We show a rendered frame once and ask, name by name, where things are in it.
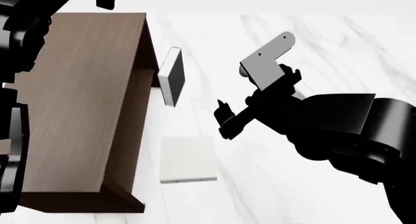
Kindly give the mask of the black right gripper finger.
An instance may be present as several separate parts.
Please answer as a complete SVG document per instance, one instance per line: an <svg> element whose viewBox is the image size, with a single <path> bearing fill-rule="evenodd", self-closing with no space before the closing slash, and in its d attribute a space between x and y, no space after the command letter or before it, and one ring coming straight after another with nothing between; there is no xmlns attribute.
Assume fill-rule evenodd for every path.
<svg viewBox="0 0 416 224"><path fill-rule="evenodd" d="M217 100L218 108L214 111L214 117L218 124L223 125L229 118L232 118L235 114L232 112L230 106L227 103L223 103L221 100Z"/></svg>
<svg viewBox="0 0 416 224"><path fill-rule="evenodd" d="M278 79L279 82L298 82L301 81L302 76L299 69L293 69L285 64L280 64L279 67L284 72L284 75Z"/></svg>

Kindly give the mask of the white flat book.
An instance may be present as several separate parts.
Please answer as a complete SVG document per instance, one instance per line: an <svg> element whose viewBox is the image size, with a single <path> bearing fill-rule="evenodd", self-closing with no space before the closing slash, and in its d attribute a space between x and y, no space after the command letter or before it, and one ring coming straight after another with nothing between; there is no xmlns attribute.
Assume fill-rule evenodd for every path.
<svg viewBox="0 0 416 224"><path fill-rule="evenodd" d="M217 180L212 136L176 136L161 141L161 184Z"/></svg>

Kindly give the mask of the white book with black cover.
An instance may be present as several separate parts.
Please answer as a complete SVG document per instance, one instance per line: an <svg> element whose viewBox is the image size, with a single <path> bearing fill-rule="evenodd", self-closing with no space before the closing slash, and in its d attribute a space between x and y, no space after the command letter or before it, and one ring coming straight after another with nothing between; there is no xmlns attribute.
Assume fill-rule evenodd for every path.
<svg viewBox="0 0 416 224"><path fill-rule="evenodd" d="M170 48L157 76L165 105L175 107L185 84L181 48Z"/></svg>

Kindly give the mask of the brown wooden cabinet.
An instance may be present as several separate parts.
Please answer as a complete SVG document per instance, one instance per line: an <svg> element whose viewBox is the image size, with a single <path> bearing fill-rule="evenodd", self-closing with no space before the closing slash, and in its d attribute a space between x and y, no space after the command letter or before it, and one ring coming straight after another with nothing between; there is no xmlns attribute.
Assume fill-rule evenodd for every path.
<svg viewBox="0 0 416 224"><path fill-rule="evenodd" d="M141 213L132 194L158 64L145 13L58 13L34 69L20 205L47 213Z"/></svg>

